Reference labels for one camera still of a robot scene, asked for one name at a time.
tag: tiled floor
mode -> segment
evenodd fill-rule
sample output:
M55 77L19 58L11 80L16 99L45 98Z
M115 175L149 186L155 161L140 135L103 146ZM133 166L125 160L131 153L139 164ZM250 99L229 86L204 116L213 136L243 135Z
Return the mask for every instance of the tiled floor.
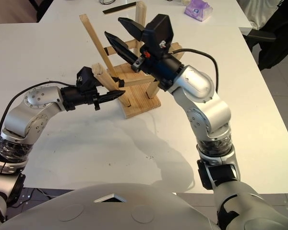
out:
M259 46L256 46L253 49L255 60L257 60L259 49ZM288 56L277 66L274 66L271 69L264 69L262 75L288 129ZM69 192L70 190L44 189L43 191L51 196L59 196ZM28 199L31 192L32 188L25 188L20 200L14 206ZM188 202L191 206L195 207L198 211L208 216L212 221L215 223L217 222L213 195L178 194L178 196ZM263 195L263 197L278 212L288 217L288 194L266 194ZM45 195L40 193L38 190L35 190L30 201L24 202L19 206L19 208L8 208L7 217L10 219L13 216L47 200L48 198Z
M259 45L253 49L253 56L258 60ZM277 108L288 130L288 56L271 69L261 71Z

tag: white table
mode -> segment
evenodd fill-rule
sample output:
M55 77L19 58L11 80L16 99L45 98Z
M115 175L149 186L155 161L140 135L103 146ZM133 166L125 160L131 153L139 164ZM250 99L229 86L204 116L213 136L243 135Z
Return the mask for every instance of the white table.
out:
M136 0L116 0L111 5L101 5L98 0L54 0L40 22L76 22L80 14L86 13L89 18L101 18L103 10L134 2ZM213 7L213 14L204 22L197 21L184 14L185 6L180 0L143 0L147 5L146 23L158 13L168 14L179 26L187 30L196 30L197 26L228 25L240 28L247 35L252 26L236 0L208 0ZM134 19L134 7L123 11L107 14L107 20L117 20L118 17Z
M99 36L103 29L130 39L118 24L96 30ZM259 193L288 193L288 132L239 29L176 27L174 33L174 42L207 52L218 62L219 95L232 111L242 180ZM102 59L80 22L0 25L0 118L20 90L48 79L75 83L77 71L96 62ZM182 62L215 75L205 57L186 53ZM210 193L198 176L196 140L186 115L169 93L158 97L160 108L128 120L117 101L101 104L98 112L82 105L56 115L30 153L25 186L77 189L130 182Z

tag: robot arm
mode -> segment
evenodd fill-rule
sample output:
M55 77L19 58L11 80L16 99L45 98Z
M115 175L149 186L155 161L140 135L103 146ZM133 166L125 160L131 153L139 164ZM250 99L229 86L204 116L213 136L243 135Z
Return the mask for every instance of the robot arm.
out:
M222 230L284 230L288 218L277 213L250 186L240 181L240 172L229 126L230 110L215 91L209 76L184 66L168 53L173 31L167 15L157 15L144 28L119 18L127 31L143 41L141 56L128 50L116 36L105 32L113 48L135 71L151 74L159 87L169 91L186 112L197 139L197 162L203 186L212 189Z
M33 88L23 101L6 116L0 134L0 222L5 219L6 207L17 202L24 184L28 155L45 129L49 119L61 111L74 110L77 105L99 104L121 96L125 91L99 95L91 68L83 67L77 74L77 85Z

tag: wooden stand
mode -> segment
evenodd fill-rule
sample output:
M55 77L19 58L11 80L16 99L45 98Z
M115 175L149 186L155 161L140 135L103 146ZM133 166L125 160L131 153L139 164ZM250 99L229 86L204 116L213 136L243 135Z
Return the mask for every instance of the wooden stand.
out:
M142 1L138 1L136 3L135 15L135 21L145 26L146 5ZM112 77L119 77L125 81L124 87L120 89L125 90L126 92L119 97L125 117L130 118L151 109L160 107L161 102L156 96L157 92L159 91L158 81L154 81L155 79L152 76L145 75L142 71L135 73L128 63L114 67L111 64L108 56L116 54L116 51L111 46L103 48L86 14L80 15L80 20L108 68L108 70L105 70L99 63L92 65L94 76L109 91L118 89L117 83L114 82ZM133 52L135 55L140 55L140 47L142 46L142 42L138 42L134 39L126 42L126 44L128 45L129 49L134 49ZM173 43L171 45L170 52L179 48L181 48L181 46L178 43ZM178 53L175 55L176 58L180 59L183 53Z

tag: purple tissue box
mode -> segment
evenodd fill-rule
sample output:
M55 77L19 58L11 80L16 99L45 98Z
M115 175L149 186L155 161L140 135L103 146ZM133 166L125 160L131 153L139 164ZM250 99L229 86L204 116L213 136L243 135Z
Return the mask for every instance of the purple tissue box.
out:
M184 13L202 22L211 15L212 7L208 4L208 2L204 2L202 0L192 0L186 7Z

